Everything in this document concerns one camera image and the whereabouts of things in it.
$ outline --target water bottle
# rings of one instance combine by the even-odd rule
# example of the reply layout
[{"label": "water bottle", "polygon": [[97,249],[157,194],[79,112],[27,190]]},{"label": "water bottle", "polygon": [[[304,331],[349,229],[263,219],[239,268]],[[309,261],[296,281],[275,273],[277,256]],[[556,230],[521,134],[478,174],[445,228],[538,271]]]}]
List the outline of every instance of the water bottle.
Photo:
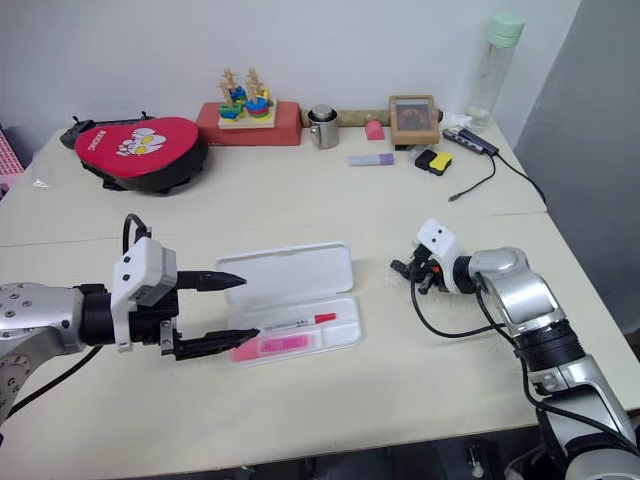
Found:
[{"label": "water bottle", "polygon": [[476,133],[481,133],[487,126],[523,28],[524,21],[520,17],[491,17],[489,41],[482,55],[471,99],[465,110],[465,113],[472,117],[469,128]]}]

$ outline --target stainless steel mug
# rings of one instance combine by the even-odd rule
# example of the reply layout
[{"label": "stainless steel mug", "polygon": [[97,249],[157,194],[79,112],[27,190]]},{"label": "stainless steel mug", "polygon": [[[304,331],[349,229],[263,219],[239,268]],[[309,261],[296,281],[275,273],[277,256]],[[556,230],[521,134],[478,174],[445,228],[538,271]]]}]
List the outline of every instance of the stainless steel mug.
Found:
[{"label": "stainless steel mug", "polygon": [[335,147],[338,136],[338,113],[327,105],[316,105],[309,110],[311,141],[318,148]]}]

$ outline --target wooden picture frame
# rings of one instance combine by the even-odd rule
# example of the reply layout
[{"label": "wooden picture frame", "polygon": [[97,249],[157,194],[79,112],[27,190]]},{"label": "wooden picture frame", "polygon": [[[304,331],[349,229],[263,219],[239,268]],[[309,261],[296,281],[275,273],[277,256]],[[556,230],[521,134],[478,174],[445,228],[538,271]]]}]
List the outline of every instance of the wooden picture frame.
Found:
[{"label": "wooden picture frame", "polygon": [[440,143],[438,109],[431,95],[392,95],[389,121],[394,145]]}]

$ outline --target purple marker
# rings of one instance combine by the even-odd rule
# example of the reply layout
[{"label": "purple marker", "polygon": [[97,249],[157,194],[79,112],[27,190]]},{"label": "purple marker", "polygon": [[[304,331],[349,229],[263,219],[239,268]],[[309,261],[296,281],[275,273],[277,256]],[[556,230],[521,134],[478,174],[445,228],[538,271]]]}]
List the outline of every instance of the purple marker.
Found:
[{"label": "purple marker", "polygon": [[377,155],[350,155],[348,158],[350,167],[366,167],[369,165],[393,165],[393,153],[380,153]]}]

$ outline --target red pen cap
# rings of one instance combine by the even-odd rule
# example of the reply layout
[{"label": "red pen cap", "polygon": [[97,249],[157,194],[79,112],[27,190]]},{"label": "red pen cap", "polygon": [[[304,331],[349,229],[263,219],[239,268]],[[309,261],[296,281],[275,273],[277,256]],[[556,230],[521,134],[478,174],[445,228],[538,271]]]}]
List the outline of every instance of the red pen cap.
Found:
[{"label": "red pen cap", "polygon": [[321,315],[316,315],[315,317],[316,323],[324,323],[324,322],[328,322],[329,320],[335,320],[336,319],[336,314],[335,313],[323,313]]}]

